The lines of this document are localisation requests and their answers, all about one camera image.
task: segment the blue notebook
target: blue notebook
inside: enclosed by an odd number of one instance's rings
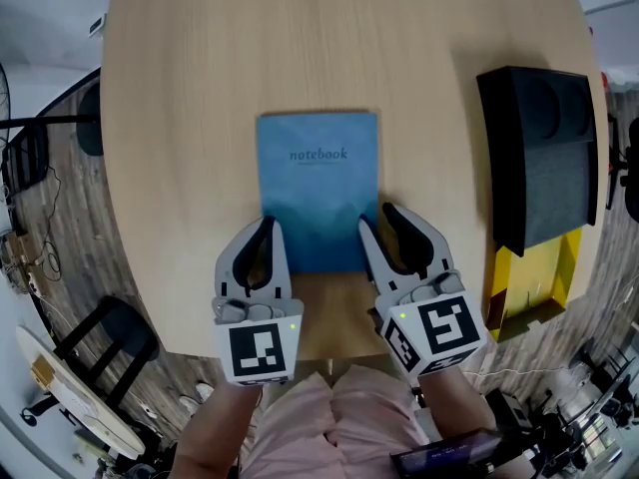
[[[282,225],[291,272],[362,271],[359,215],[377,222],[377,115],[258,118],[265,216]]]

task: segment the person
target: person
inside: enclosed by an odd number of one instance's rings
[[[353,364],[333,385],[331,377],[318,372],[297,384],[267,385],[261,403],[267,408],[240,477],[396,477],[389,455],[428,441],[416,424],[407,383],[381,369]],[[495,428],[490,407],[457,366],[422,376],[419,385],[442,438]],[[226,479],[262,391],[226,381],[217,385],[180,437],[170,477]],[[519,456],[491,477],[533,475],[530,463]]]

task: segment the wooden floor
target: wooden floor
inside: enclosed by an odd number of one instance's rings
[[[76,113],[90,85],[49,114]],[[611,97],[609,105],[620,121],[622,146],[627,145],[628,125],[639,116],[639,93]],[[145,313],[118,234],[104,160],[89,157],[79,149],[73,125],[49,127],[49,139],[51,166],[62,181],[49,236],[60,256],[62,277],[58,282],[48,282],[49,295],[44,303],[55,332],[64,337],[105,294],[125,299]],[[36,246],[41,245],[46,232],[46,217],[52,210],[57,188],[58,182],[50,173],[43,183],[16,199],[17,215]],[[596,338],[596,356],[602,356],[606,346],[621,344],[637,315],[639,289],[635,288],[629,300],[622,303],[630,282],[639,284],[637,274],[639,224],[626,213],[623,189],[618,188],[612,211],[605,213],[597,265],[588,293],[572,302],[562,316],[542,327],[500,345],[490,342],[465,368],[485,374],[506,367],[528,370],[565,366],[589,336]],[[94,330],[78,348],[80,359],[89,365],[94,363],[107,345],[102,330]],[[128,357],[119,355],[103,374],[100,386],[109,390],[128,363]],[[218,371],[213,359],[176,355],[162,349],[159,358],[143,369],[122,407],[134,418],[154,425],[169,443],[178,437],[188,421],[186,410],[178,402],[180,395],[196,397],[196,382],[215,385]],[[540,397],[549,384],[550,374],[553,373],[522,376],[506,372],[469,377],[482,392],[501,386],[522,398]],[[145,414],[141,401],[159,415],[158,419],[150,419]]]

